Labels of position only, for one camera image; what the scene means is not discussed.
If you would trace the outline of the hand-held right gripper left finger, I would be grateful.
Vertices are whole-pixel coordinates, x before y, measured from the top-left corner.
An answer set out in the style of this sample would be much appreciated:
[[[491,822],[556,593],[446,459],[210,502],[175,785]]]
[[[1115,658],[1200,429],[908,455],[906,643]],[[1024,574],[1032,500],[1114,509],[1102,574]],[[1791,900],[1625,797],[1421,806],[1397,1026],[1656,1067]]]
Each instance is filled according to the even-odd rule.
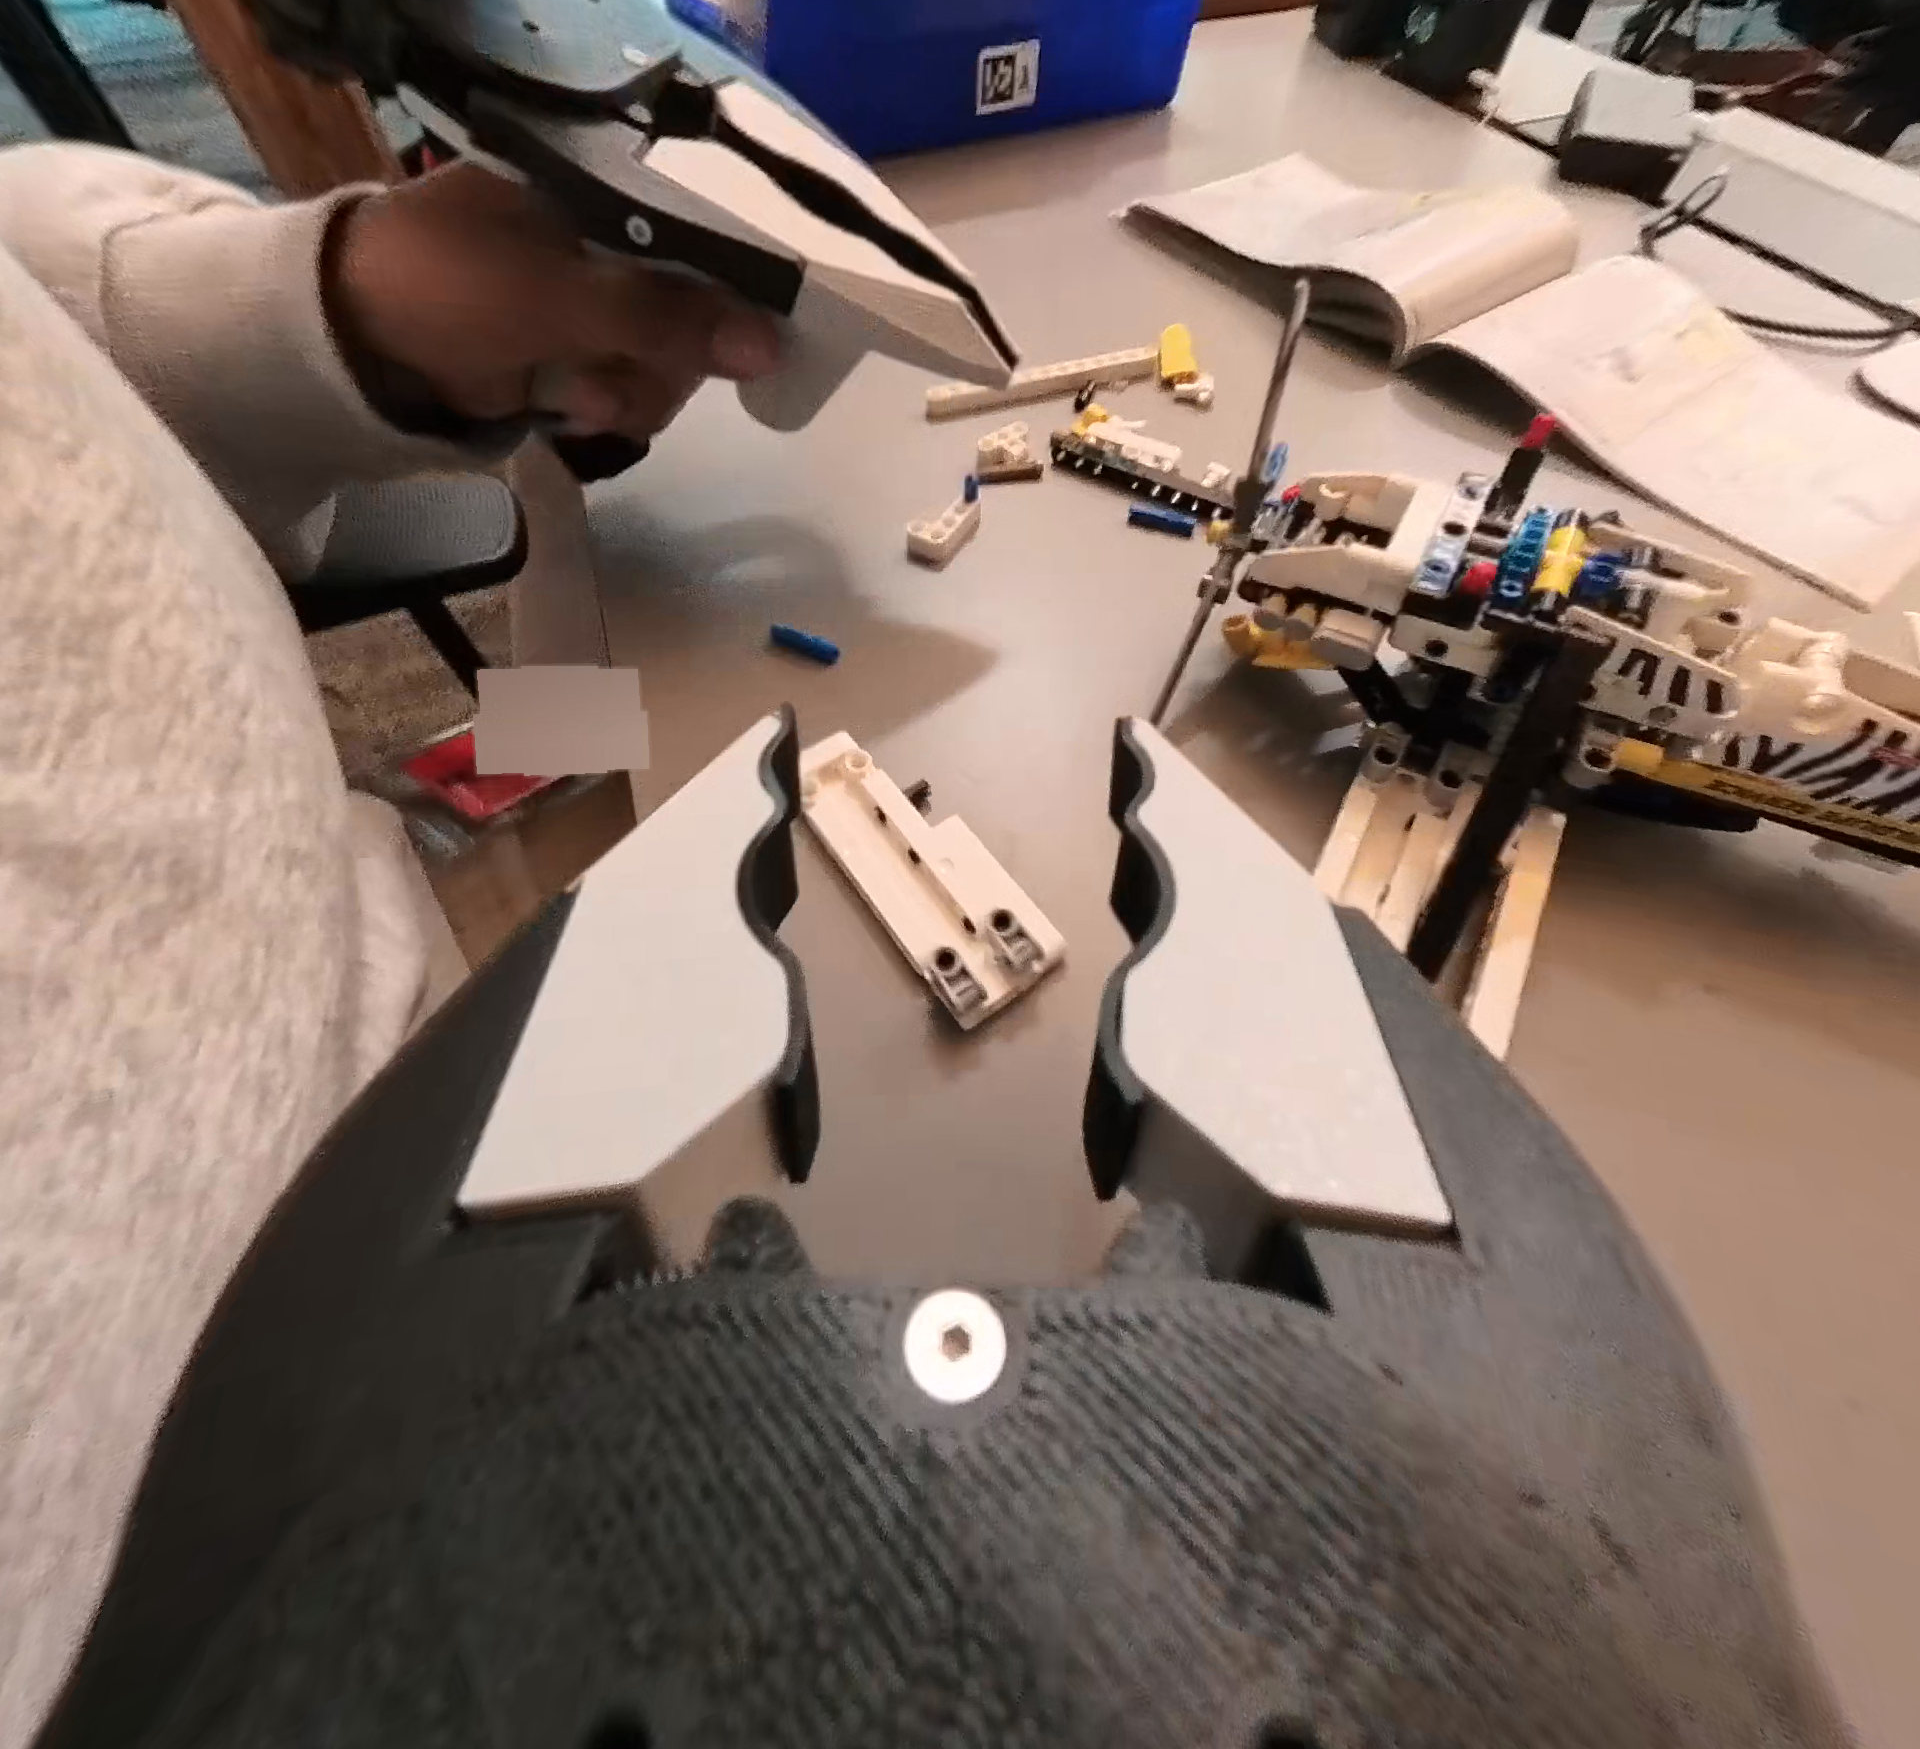
[[[577,880],[467,1160],[476,1221],[608,1212],[699,1238],[808,1183],[821,1140],[800,897],[800,730],[755,724]]]

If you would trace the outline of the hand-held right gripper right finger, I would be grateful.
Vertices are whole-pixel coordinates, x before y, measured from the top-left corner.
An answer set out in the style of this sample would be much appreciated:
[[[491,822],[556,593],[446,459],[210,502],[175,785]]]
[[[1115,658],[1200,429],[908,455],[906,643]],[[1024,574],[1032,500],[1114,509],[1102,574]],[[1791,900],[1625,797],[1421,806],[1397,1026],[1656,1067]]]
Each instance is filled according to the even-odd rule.
[[[1452,1204],[1330,897],[1137,715],[1114,727],[1109,908],[1084,1155],[1102,1203],[1178,1207],[1208,1255],[1282,1221],[1440,1238]]]

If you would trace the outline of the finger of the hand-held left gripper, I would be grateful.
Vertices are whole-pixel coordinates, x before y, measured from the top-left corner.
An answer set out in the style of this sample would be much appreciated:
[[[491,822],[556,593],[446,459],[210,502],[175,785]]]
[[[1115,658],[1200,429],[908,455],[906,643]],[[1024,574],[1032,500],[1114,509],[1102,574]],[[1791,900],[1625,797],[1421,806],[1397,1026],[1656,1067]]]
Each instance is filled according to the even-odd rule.
[[[926,366],[1015,366],[1019,352],[958,257],[836,137],[750,81],[711,86],[711,139],[767,178],[810,269]]]
[[[812,170],[801,178],[808,197],[706,139],[667,137],[640,156],[651,201],[800,267],[789,321],[803,337],[1002,387],[1017,348],[950,252],[906,212],[873,214]]]

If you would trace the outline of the small white lego beam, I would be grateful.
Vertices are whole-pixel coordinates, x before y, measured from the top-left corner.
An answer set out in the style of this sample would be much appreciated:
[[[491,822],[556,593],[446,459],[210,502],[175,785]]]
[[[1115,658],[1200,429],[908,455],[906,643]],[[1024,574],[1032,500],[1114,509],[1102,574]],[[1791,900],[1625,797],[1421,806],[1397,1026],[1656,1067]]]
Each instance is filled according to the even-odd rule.
[[[913,520],[906,526],[905,549],[908,561],[931,570],[947,570],[972,543],[981,527],[981,516],[981,478],[971,471],[940,513]]]

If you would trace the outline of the white lego panel piece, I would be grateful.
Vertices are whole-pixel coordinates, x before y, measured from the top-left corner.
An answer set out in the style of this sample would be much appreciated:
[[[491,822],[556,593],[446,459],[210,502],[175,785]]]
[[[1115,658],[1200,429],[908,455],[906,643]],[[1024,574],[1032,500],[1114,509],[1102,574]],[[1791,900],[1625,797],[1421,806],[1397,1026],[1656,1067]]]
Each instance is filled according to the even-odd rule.
[[[962,1034],[1065,960],[1065,936],[958,816],[924,817],[850,734],[800,753],[801,816],[926,993]]]

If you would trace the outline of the long white lego beam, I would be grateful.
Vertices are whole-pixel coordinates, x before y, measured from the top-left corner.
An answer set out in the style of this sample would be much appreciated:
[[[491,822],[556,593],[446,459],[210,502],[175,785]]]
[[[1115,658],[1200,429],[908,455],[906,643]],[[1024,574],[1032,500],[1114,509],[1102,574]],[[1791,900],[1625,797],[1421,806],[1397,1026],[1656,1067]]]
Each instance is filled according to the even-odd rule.
[[[924,416],[947,420],[1024,409],[1044,400],[1075,399],[1081,392],[1126,389],[1161,370],[1157,345],[1102,350],[1081,358],[1053,360],[1015,370],[997,387],[947,382],[924,392]]]

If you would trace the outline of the black lego beam assembly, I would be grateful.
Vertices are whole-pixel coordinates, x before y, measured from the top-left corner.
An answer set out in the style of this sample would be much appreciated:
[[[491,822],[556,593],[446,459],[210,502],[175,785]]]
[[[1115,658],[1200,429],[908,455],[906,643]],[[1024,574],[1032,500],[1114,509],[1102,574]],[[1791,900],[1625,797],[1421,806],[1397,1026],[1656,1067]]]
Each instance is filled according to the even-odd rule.
[[[1226,465],[1188,458],[1177,443],[1090,407],[1048,438],[1053,469],[1104,481],[1178,513],[1223,516],[1232,509],[1236,474]]]

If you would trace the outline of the lego helicopter model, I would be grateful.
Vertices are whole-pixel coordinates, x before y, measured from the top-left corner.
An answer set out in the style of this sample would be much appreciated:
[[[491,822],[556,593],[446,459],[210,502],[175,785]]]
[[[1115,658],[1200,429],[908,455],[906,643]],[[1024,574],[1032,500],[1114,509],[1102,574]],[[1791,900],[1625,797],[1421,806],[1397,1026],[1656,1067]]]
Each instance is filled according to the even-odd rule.
[[[1572,807],[1747,832],[1915,872],[1915,668],[1842,633],[1759,618],[1738,566],[1620,513],[1536,503],[1536,416],[1499,474],[1452,486],[1323,474],[1282,486],[1277,420],[1311,282],[1282,337],[1212,566],[1148,713],[1203,633],[1246,668],[1338,675],[1364,745],[1314,877],[1371,916],[1467,1030],[1513,1039]]]

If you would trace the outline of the person's left hand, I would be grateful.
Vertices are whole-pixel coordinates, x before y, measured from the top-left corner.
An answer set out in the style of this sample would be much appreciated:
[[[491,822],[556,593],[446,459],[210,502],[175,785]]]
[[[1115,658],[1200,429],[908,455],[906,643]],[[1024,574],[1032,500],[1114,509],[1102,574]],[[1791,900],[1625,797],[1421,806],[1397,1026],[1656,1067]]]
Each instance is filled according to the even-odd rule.
[[[764,311],[589,247],[523,184],[467,166],[349,201],[320,280],[333,343],[397,424],[646,446],[703,384],[783,358]]]

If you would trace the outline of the blue storage bin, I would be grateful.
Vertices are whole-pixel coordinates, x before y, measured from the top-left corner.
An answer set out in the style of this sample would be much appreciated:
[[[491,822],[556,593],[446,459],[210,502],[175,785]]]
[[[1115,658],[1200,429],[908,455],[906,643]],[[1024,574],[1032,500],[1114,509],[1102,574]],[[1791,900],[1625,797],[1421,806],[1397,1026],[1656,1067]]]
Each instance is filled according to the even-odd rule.
[[[1203,0],[664,0],[869,160],[1161,111]]]

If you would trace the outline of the red packet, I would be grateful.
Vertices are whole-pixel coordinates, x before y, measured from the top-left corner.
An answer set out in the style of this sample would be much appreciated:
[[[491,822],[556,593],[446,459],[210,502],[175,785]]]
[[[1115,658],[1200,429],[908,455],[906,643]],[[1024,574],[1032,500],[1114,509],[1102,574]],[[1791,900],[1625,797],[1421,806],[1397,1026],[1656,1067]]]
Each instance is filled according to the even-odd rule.
[[[467,824],[502,819],[528,802],[538,802],[560,781],[551,776],[482,771],[468,726],[427,744],[398,767],[413,790]]]

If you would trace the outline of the person's grey sweater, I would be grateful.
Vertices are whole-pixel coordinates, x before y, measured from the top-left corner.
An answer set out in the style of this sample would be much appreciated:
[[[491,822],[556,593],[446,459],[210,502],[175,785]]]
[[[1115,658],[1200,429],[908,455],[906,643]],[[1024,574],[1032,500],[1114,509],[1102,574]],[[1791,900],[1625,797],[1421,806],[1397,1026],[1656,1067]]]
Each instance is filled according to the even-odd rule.
[[[201,345],[183,447],[4,257],[4,1744],[100,1610],[178,1379],[425,990],[264,541],[408,474],[311,345]]]

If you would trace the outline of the flat white box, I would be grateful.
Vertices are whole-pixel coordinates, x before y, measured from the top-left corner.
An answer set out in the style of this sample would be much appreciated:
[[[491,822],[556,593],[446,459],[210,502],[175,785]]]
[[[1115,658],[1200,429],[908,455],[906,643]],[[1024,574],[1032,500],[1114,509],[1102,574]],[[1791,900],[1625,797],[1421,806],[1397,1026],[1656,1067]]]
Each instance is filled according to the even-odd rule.
[[[1585,78],[1608,66],[1617,62],[1543,27],[1522,25],[1482,92],[1481,120],[1550,152]]]

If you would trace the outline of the open instruction booklet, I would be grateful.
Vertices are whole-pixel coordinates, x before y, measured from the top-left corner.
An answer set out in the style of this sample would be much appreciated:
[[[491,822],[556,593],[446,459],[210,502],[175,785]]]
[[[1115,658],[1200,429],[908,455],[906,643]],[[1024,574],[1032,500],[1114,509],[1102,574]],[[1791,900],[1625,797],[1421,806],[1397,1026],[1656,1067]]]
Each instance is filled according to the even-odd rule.
[[[1859,610],[1918,560],[1915,424],[1761,345],[1641,255],[1582,266],[1572,212],[1522,186],[1379,190],[1290,152],[1121,210],[1310,275],[1310,321],[1392,368],[1465,358],[1611,480]]]

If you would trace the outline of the grey power adapter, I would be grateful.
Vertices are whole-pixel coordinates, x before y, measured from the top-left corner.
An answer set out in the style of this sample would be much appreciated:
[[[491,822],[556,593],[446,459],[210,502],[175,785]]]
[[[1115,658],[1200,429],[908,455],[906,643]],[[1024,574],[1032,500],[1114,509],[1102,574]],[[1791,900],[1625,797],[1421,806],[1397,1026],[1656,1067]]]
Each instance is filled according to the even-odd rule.
[[[1560,182],[1656,204],[1694,142],[1694,86],[1623,62],[1602,62],[1580,82],[1554,145]]]

